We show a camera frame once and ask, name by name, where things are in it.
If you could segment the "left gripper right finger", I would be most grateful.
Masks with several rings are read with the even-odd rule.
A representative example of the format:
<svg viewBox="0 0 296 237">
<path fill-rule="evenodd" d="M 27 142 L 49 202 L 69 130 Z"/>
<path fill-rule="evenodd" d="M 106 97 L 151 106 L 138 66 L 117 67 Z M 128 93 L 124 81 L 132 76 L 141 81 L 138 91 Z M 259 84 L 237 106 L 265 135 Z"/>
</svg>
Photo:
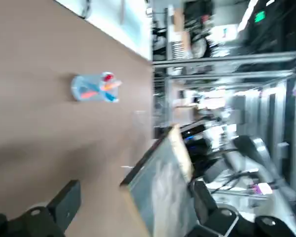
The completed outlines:
<svg viewBox="0 0 296 237">
<path fill-rule="evenodd" d="M 203 181 L 189 185 L 199 220 L 188 237 L 295 237 L 290 227 L 273 216 L 245 219 L 233 206 L 218 206 Z"/>
</svg>

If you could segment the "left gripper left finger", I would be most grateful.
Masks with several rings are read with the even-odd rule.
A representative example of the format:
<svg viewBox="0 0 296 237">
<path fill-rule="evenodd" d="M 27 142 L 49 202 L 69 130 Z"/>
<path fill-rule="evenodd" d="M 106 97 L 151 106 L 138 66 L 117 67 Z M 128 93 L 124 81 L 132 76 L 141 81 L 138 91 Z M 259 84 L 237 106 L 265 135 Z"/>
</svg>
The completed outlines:
<svg viewBox="0 0 296 237">
<path fill-rule="evenodd" d="M 47 204 L 14 219 L 0 213 L 0 237 L 64 237 L 81 206 L 81 184 L 70 180 Z"/>
</svg>

